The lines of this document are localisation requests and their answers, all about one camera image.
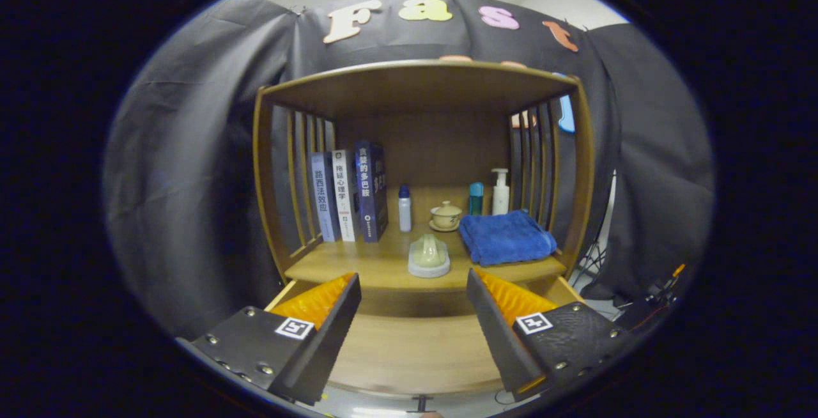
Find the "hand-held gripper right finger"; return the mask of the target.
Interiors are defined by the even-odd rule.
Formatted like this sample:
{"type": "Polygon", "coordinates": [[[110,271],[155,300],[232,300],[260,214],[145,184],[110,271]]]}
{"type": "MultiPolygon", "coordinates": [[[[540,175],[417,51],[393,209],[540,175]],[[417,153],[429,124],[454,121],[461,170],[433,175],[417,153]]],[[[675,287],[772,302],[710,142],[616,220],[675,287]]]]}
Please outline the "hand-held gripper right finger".
{"type": "Polygon", "coordinates": [[[629,330],[584,302],[555,304],[485,270],[470,270],[467,297],[504,389],[517,400],[569,394],[633,346],[629,330]]]}

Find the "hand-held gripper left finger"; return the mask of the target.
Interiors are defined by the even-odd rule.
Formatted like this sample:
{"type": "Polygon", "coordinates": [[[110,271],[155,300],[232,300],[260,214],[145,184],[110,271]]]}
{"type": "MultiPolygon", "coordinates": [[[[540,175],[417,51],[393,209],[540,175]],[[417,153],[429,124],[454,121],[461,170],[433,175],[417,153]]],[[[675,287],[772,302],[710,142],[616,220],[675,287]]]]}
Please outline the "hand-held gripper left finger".
{"type": "Polygon", "coordinates": [[[272,309],[243,307],[193,340],[176,343],[237,389],[284,406],[322,398],[359,308],[356,273],[319,284],[272,309]]]}

